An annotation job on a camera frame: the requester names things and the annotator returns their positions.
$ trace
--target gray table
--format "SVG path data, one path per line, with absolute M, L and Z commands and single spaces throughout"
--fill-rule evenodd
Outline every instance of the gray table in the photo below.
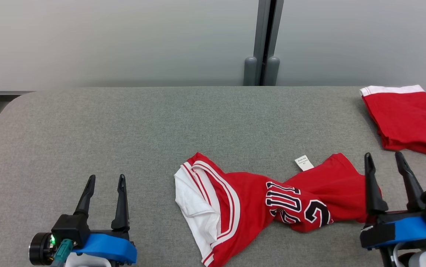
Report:
M 358 87 L 91 88 L 40 91 L 0 115 L 0 266 L 29 266 L 28 244 L 71 213 L 96 174 L 89 226 L 109 228 L 119 174 L 127 178 L 138 265 L 201 266 L 175 204 L 173 174 L 196 152 L 224 171 L 285 181 L 306 154 L 343 152 L 361 173 L 371 152 L 392 210 L 406 204 L 394 154 L 384 151 Z M 426 189 L 426 155 L 404 151 Z M 360 247 L 362 225 L 308 234 L 274 222 L 227 266 L 380 266 Z

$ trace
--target black camera lens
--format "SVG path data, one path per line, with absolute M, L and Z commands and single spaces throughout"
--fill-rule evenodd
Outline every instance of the black camera lens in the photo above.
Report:
M 28 258 L 33 265 L 50 265 L 53 262 L 51 236 L 51 233 L 38 233 L 33 237 L 28 247 Z

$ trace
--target white wall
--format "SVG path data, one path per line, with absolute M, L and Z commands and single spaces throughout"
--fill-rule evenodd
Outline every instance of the white wall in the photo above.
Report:
M 426 88 L 426 0 L 285 0 L 278 86 Z
M 242 85 L 257 5 L 0 0 L 0 91 Z

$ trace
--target white tag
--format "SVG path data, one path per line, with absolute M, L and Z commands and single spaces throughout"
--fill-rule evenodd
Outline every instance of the white tag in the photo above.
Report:
M 300 169 L 303 171 L 306 171 L 308 169 L 312 169 L 313 165 L 311 165 L 311 162 L 308 160 L 308 157 L 306 155 L 303 155 L 295 160 L 297 165 L 299 165 Z

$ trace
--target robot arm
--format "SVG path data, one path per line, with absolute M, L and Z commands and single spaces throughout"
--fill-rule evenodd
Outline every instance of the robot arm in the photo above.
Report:
M 368 219 L 361 230 L 361 246 L 379 250 L 384 267 L 426 267 L 426 192 L 401 152 L 396 152 L 396 163 L 406 187 L 407 210 L 388 212 L 374 176 L 371 154 L 365 155 Z M 399 250 L 411 249 L 421 251 L 398 256 Z
M 111 230 L 90 230 L 87 225 L 89 203 L 96 176 L 91 175 L 72 215 L 63 214 L 50 233 L 36 234 L 29 247 L 33 265 L 67 267 L 117 267 L 135 264 L 137 250 L 129 238 L 129 211 L 125 176 L 119 177 L 118 204 Z

